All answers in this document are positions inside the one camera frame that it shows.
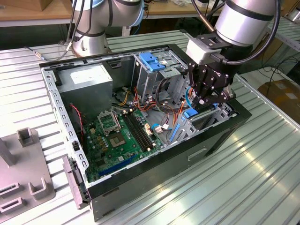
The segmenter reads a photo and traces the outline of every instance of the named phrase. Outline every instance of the blue plastic clip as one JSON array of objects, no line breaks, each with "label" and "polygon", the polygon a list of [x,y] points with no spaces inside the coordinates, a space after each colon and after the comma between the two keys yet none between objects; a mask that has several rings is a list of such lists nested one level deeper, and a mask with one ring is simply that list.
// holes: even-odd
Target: blue plastic clip
[{"label": "blue plastic clip", "polygon": [[150,52],[141,53],[139,57],[151,72],[165,69],[165,65],[160,64],[157,57],[154,57]]}]

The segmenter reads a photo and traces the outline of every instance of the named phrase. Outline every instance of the black cable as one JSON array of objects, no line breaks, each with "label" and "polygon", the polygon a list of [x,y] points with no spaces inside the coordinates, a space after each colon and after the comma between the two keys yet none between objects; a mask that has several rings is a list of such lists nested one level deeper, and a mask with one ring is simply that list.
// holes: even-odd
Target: black cable
[{"label": "black cable", "polygon": [[174,108],[173,110],[172,110],[172,108],[170,107],[170,106],[167,106],[168,108],[166,108],[166,107],[164,107],[163,105],[161,105],[161,103],[160,103],[160,100],[159,100],[159,92],[160,92],[160,89],[161,89],[161,87],[163,86],[163,85],[165,85],[168,81],[170,80],[170,78],[168,78],[168,79],[163,79],[160,83],[159,83],[159,85],[157,86],[157,88],[156,88],[156,92],[155,92],[155,100],[156,100],[156,104],[157,104],[157,107],[161,110],[161,111],[163,111],[164,113],[167,113],[167,114],[173,114],[173,111],[174,112],[177,112],[180,108]]},{"label": "black cable", "polygon": [[87,33],[89,33],[90,28],[91,28],[91,24],[92,24],[92,11],[93,11],[92,8],[93,8],[93,1],[90,0],[89,28],[88,28],[88,30],[84,34],[81,35],[81,37],[75,38],[75,41],[80,41],[81,38],[83,38]]},{"label": "black cable", "polygon": [[274,19],[272,31],[271,31],[267,41],[263,44],[263,46],[256,53],[254,53],[253,55],[249,56],[246,59],[238,60],[238,61],[223,60],[222,61],[223,64],[231,65],[231,66],[241,65],[241,64],[251,61],[252,59],[255,59],[257,56],[259,56],[261,53],[263,53],[265,51],[265,49],[269,46],[269,44],[274,39],[276,32],[277,32],[277,28],[279,26],[279,22],[280,22],[280,10],[281,10],[280,0],[275,0],[275,4],[276,4],[276,10],[275,10],[275,19]]},{"label": "black cable", "polygon": [[210,32],[213,32],[215,31],[214,27],[211,25],[211,23],[206,19],[206,17],[200,12],[197,4],[195,3],[195,0],[191,0],[192,1],[192,4],[196,10],[196,12],[198,13],[200,19],[202,20],[202,22],[204,23],[204,25],[207,27],[207,29],[210,31]]},{"label": "black cable", "polygon": [[[283,60],[281,63],[279,63],[279,64],[277,65],[276,69],[278,69],[279,66],[280,66],[281,64],[283,64],[285,61],[288,61],[288,60],[289,60],[290,58],[292,58],[292,57],[294,57],[294,55],[292,55],[292,56],[290,56],[290,57],[287,57],[285,60]],[[271,80],[272,80],[272,78],[273,78],[273,75],[275,74],[275,71],[276,71],[276,70],[273,71],[272,76],[271,76],[271,78],[270,78],[269,85],[268,85],[268,90],[267,90],[267,93],[266,93],[266,97],[268,97],[268,94],[269,94],[269,91],[270,91],[270,86],[271,86]]]},{"label": "black cable", "polygon": [[83,15],[83,6],[84,6],[84,2],[85,2],[85,0],[82,0],[82,5],[81,5],[81,8],[80,8],[80,12],[79,12],[79,16],[78,16],[77,23],[75,24],[75,27],[74,27],[74,31],[73,31],[73,35],[72,35],[71,42],[74,41],[76,30],[77,30],[77,28],[78,28],[79,22],[80,22],[80,20],[81,20],[82,15]]},{"label": "black cable", "polygon": [[36,51],[30,49],[29,47],[26,47],[26,46],[25,46],[24,48],[27,48],[27,49],[31,50],[37,57],[39,57],[40,59],[45,60],[45,61],[47,61],[47,62],[56,62],[56,61],[58,61],[58,60],[61,60],[61,59],[68,53],[69,48],[71,47],[71,45],[72,45],[72,43],[73,43],[73,41],[74,41],[75,33],[76,33],[76,30],[77,30],[77,28],[78,28],[79,22],[80,22],[80,20],[81,20],[82,14],[83,14],[83,6],[84,6],[84,0],[82,0],[82,5],[81,5],[81,8],[80,8],[79,17],[78,17],[77,23],[75,24],[75,28],[74,28],[74,31],[73,31],[72,39],[71,39],[70,43],[68,44],[68,46],[67,46],[65,52],[64,52],[60,57],[58,57],[58,58],[56,58],[56,59],[54,59],[54,60],[48,60],[48,59],[46,59],[42,54],[40,54],[40,53],[38,53],[38,52],[36,52]]},{"label": "black cable", "polygon": [[206,6],[206,10],[205,10],[205,14],[204,14],[204,16],[206,16],[206,14],[207,14],[207,11],[208,11],[208,5],[210,4],[210,1],[208,1],[208,3],[207,3],[207,6]]},{"label": "black cable", "polygon": [[[206,11],[205,11],[204,16],[206,16],[206,14],[207,14],[207,11],[208,11],[208,5],[209,5],[209,4],[210,4],[210,1],[208,1],[208,3],[207,3]],[[200,34],[203,34],[203,33],[205,32],[205,28],[206,28],[206,26],[204,26],[204,27],[201,28]]]},{"label": "black cable", "polygon": [[276,54],[276,52],[278,52],[278,50],[280,49],[280,47],[283,45],[283,43],[281,43],[281,45],[278,47],[278,49],[269,57],[269,59],[267,59],[267,61],[263,62],[263,57],[267,51],[267,49],[263,52],[263,55],[262,55],[262,67],[267,64],[267,62]]},{"label": "black cable", "polygon": [[69,40],[70,40],[70,34],[71,34],[71,28],[72,28],[72,24],[73,24],[74,12],[75,12],[76,4],[77,4],[77,0],[74,0],[74,7],[73,7],[73,9],[72,9],[70,26],[69,26],[69,30],[67,31],[67,43],[68,43]]},{"label": "black cable", "polygon": [[206,18],[209,20],[215,12],[217,12],[220,8],[222,8],[225,5],[226,1],[222,2],[220,5],[215,7],[214,9],[211,9],[211,11],[207,14]]},{"label": "black cable", "polygon": [[243,78],[247,83],[249,83],[245,77],[241,76],[241,78]]}]

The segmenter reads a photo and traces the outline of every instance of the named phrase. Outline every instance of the slotted metal surface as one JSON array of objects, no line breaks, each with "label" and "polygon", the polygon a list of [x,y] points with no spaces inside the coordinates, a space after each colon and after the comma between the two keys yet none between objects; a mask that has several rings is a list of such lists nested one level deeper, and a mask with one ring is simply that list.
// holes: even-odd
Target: slotted metal surface
[{"label": "slotted metal surface", "polygon": [[[273,22],[271,22],[267,28],[268,33],[271,32],[272,26]],[[275,37],[300,52],[300,24],[281,17]]]},{"label": "slotted metal surface", "polygon": [[[176,43],[180,31],[111,38],[114,52]],[[36,47],[48,58],[65,46]],[[69,52],[65,58],[72,58]],[[86,207],[77,210],[63,172],[67,154],[35,56],[25,49],[0,52],[0,136],[35,128],[56,197],[7,222],[10,224],[94,224]],[[117,209],[97,224],[297,224],[300,219],[300,133],[289,120],[238,77],[233,89],[250,120],[213,155]]]}]

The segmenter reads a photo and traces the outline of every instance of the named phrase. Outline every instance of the blue pci slot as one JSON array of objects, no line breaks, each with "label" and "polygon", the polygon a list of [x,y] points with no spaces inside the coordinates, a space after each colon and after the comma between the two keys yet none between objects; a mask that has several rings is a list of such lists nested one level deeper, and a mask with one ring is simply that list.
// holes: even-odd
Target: blue pci slot
[{"label": "blue pci slot", "polygon": [[120,168],[122,168],[122,167],[125,167],[125,166],[127,166],[128,164],[130,164],[130,163],[132,162],[132,160],[133,160],[136,156],[137,156],[137,155],[134,155],[134,156],[132,156],[132,157],[130,157],[130,158],[124,160],[123,162],[120,162],[120,163],[117,164],[117,165],[114,165],[114,166],[112,166],[112,167],[110,167],[110,168],[108,168],[108,169],[106,169],[106,170],[103,170],[103,171],[99,172],[98,175],[101,177],[101,176],[104,176],[104,175],[106,175],[106,174],[108,174],[108,173],[112,173],[112,172],[114,172],[114,171],[116,171],[116,170],[118,170],[118,169],[120,169]]},{"label": "blue pci slot", "polygon": [[173,132],[172,136],[170,137],[170,141],[173,140],[173,138],[174,138],[176,132],[178,131],[179,127],[180,127],[180,124],[178,123],[177,126],[176,126],[175,129],[174,129],[174,132]]}]

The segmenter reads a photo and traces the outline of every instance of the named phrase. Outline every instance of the yellow wire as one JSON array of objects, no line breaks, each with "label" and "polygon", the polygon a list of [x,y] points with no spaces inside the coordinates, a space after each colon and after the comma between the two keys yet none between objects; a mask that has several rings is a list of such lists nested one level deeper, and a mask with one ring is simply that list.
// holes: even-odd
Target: yellow wire
[{"label": "yellow wire", "polygon": [[127,97],[128,97],[128,91],[126,92],[126,96],[125,96],[125,99],[124,99],[124,101],[122,102],[122,103],[120,103],[119,105],[120,106],[122,106],[122,105],[125,105],[126,104],[126,102],[127,102]]}]

